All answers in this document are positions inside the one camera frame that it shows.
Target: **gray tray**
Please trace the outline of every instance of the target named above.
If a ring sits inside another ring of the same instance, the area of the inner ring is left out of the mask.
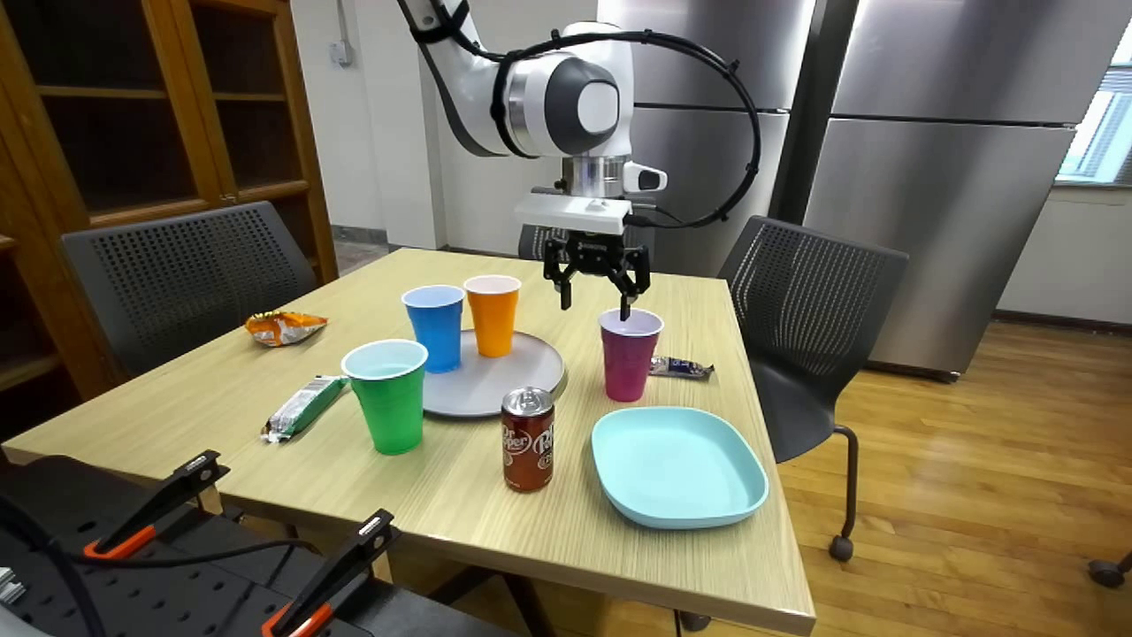
[[[509,355],[484,359],[475,348],[475,333],[464,330],[460,368],[424,375],[424,411],[463,419],[498,416],[503,397],[511,390],[533,386],[554,391],[565,369],[558,351],[531,335],[515,333]]]

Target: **plastic cup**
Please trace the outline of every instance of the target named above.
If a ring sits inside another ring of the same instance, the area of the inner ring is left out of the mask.
[[[499,359],[511,354],[515,335],[515,307],[522,282],[514,276],[487,274],[464,281],[468,304],[472,305],[475,347],[480,356]]]
[[[374,449],[389,456],[421,444],[424,432],[424,346],[404,339],[374,342],[342,358]]]
[[[621,403],[641,401],[664,322],[644,309],[631,310],[628,320],[621,321],[621,310],[615,308],[603,311],[598,325],[606,354],[606,396]]]
[[[424,371],[443,375],[460,368],[460,315],[464,290],[455,285],[424,285],[401,295],[417,343],[428,350]]]

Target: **chip bag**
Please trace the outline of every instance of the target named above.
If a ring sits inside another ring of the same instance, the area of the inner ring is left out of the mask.
[[[251,338],[268,347],[293,345],[326,326],[326,318],[298,311],[252,313],[243,325]]]

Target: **window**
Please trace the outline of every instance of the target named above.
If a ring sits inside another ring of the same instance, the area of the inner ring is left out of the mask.
[[[1132,186],[1132,24],[1057,171],[1058,183]]]

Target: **candy bar wrapper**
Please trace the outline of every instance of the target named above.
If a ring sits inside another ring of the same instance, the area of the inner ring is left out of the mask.
[[[707,365],[704,368],[703,365],[693,363],[692,361],[670,359],[668,356],[653,356],[652,367],[649,369],[649,376],[706,381],[711,378],[714,371],[714,365]]]
[[[348,380],[346,377],[315,377],[267,420],[259,438],[276,444],[299,436],[334,403]]]
[[[297,344],[325,326],[326,318],[298,311],[252,313],[243,325],[256,343],[268,347]]]

